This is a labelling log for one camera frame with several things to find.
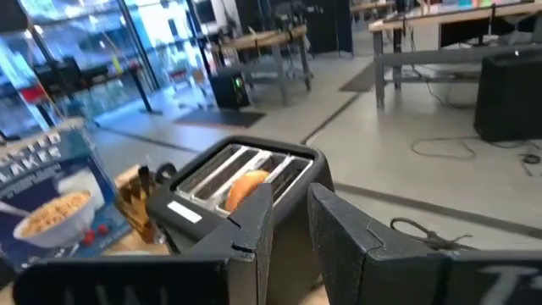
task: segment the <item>cereal bowl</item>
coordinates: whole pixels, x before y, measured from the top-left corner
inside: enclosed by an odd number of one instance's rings
[[[92,198],[89,191],[74,191],[46,202],[15,226],[14,238],[42,248],[75,245],[94,220]]]

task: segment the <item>glass window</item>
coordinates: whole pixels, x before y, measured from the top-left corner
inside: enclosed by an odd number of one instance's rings
[[[39,32],[55,59],[74,58],[81,70],[104,68],[110,75],[118,75],[90,91],[76,92],[72,100],[60,98],[57,102],[63,115],[77,114],[73,109],[78,108],[93,119],[141,97],[126,69],[141,66],[139,55],[119,10],[42,25]],[[149,92],[147,78],[141,71],[138,75]]]
[[[201,54],[191,41],[191,17],[186,2],[133,0],[141,5],[130,14],[160,86],[191,86],[191,75],[203,69]]]
[[[118,9],[117,0],[20,0],[35,23]]]
[[[0,130],[9,136],[28,136],[41,127],[36,108],[25,103],[19,90],[36,83],[31,65],[42,55],[29,32],[1,36],[0,53]]]

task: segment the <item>floor mat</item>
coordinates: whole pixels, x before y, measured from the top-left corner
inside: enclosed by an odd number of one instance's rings
[[[197,125],[214,128],[250,128],[265,114],[237,111],[214,111],[194,109],[175,120],[180,125]]]
[[[384,74],[390,67],[384,67]],[[341,88],[342,92],[370,92],[374,85],[374,62],[368,64],[362,72],[346,82]]]

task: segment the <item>desk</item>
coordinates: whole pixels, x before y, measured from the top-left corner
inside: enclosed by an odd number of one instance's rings
[[[247,82],[252,83],[252,73],[257,72],[276,72],[277,78],[274,81],[279,82],[280,94],[285,106],[289,105],[288,97],[288,76],[285,71],[284,61],[280,54],[280,46],[288,43],[296,43],[299,47],[302,65],[302,79],[308,91],[311,91],[311,71],[307,61],[307,50],[305,49],[304,37],[307,34],[307,26],[297,26],[288,31],[264,31],[255,35],[246,35],[231,42],[226,42],[218,46],[213,46],[213,51],[220,54],[223,51],[238,52],[243,50],[259,49],[260,47],[270,47],[273,54],[273,64],[249,64],[235,63],[230,66],[218,66],[217,72],[236,71],[246,75]]]
[[[395,5],[395,1],[389,1],[389,2],[378,1],[378,2],[375,2],[375,3],[359,3],[359,4],[354,4],[354,5],[350,6],[350,13],[351,14],[360,13],[360,12],[366,11],[368,9],[373,9],[373,8],[388,8],[388,9],[391,9],[391,8],[393,8],[394,5]]]
[[[419,78],[403,76],[402,65],[412,64],[463,64],[478,63],[482,58],[499,53],[513,51],[542,50],[542,3],[519,3],[513,1],[500,1],[495,7],[465,8],[457,5],[434,4],[428,6],[427,10],[416,8],[407,13],[403,19],[402,15],[395,14],[387,19],[373,22],[369,30],[373,33],[374,50],[374,79],[377,108],[384,107],[384,87],[387,83],[393,82],[396,89],[401,88],[402,82],[474,82],[473,79],[459,80],[451,77]],[[488,19],[508,16],[514,14],[537,14],[534,27],[533,41],[529,45],[508,45],[495,47],[475,47],[457,50],[401,52],[401,33],[403,27],[423,25],[443,25],[461,21]],[[393,31],[393,53],[384,53],[383,31]],[[392,79],[384,78],[384,67],[393,67]]]

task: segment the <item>wooden knife block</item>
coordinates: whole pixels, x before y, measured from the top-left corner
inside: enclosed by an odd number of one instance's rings
[[[150,192],[157,188],[154,180],[150,183]],[[146,243],[154,243],[156,228],[147,215],[147,196],[141,187],[139,176],[135,176],[119,188],[115,206],[126,217],[131,227],[139,233]]]

